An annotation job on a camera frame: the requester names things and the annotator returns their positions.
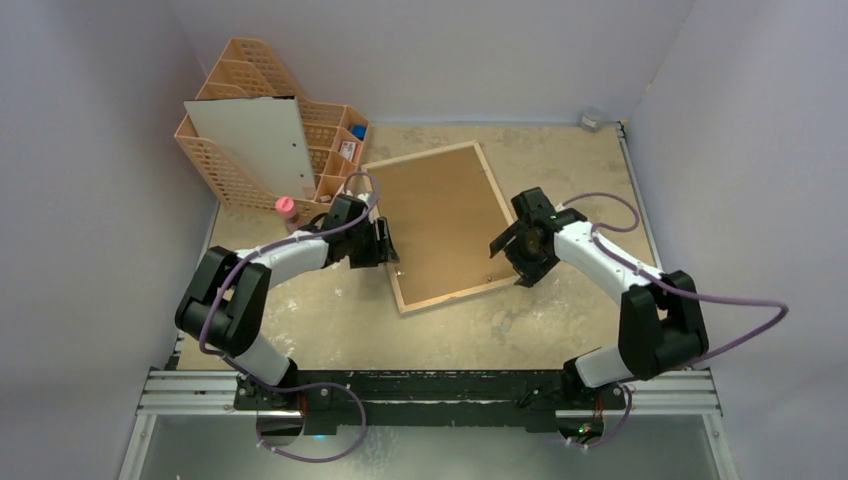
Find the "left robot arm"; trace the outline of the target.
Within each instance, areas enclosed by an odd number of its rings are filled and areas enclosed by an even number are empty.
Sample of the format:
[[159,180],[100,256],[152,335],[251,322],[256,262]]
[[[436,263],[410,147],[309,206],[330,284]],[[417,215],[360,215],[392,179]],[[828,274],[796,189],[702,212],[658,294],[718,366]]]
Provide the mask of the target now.
[[298,395],[297,366],[261,332],[269,291],[341,261],[353,269],[398,262],[389,221],[374,216],[375,207],[366,195],[341,194],[328,212],[282,240],[236,251],[209,248],[176,309],[177,329],[260,384],[259,395],[272,408],[289,407]]

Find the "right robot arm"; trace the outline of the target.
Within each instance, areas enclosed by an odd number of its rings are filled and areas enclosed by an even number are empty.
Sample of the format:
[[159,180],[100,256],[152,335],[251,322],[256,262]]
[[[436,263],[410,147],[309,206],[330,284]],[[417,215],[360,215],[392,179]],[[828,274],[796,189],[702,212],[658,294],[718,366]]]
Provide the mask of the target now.
[[573,208],[557,210],[538,188],[514,196],[516,221],[489,245],[503,253],[530,288],[555,266],[575,267],[619,307],[618,338],[565,362],[564,399],[584,407],[601,387],[622,380],[649,380],[705,354],[709,340],[693,279],[644,265],[615,244],[605,245],[597,224]]

